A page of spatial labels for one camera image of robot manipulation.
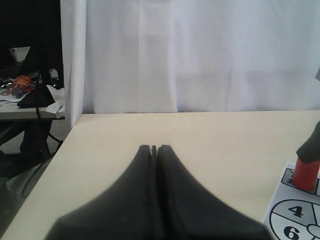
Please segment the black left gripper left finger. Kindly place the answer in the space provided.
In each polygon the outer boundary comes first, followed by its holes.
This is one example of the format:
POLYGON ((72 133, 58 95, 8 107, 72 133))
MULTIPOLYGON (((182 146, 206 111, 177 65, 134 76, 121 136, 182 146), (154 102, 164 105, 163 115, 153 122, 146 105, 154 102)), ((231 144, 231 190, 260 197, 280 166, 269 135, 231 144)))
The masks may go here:
POLYGON ((157 239, 156 147, 141 145, 106 191, 58 218, 48 240, 157 239))

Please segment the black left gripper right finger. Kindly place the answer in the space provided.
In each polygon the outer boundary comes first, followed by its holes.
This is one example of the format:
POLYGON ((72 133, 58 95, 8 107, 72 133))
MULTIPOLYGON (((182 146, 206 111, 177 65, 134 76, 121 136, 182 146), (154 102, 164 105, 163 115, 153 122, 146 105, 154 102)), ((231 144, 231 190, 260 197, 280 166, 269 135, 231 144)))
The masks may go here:
POLYGON ((210 193, 162 145, 156 161, 162 223, 168 240, 270 240, 267 228, 210 193))

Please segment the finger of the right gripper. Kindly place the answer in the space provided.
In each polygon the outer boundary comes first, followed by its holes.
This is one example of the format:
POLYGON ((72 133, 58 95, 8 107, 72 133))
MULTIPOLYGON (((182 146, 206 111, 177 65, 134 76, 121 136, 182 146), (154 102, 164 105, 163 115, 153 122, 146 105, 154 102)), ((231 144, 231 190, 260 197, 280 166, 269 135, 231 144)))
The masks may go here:
POLYGON ((296 154, 303 163, 320 160, 320 122, 315 125, 312 134, 296 151, 296 154))

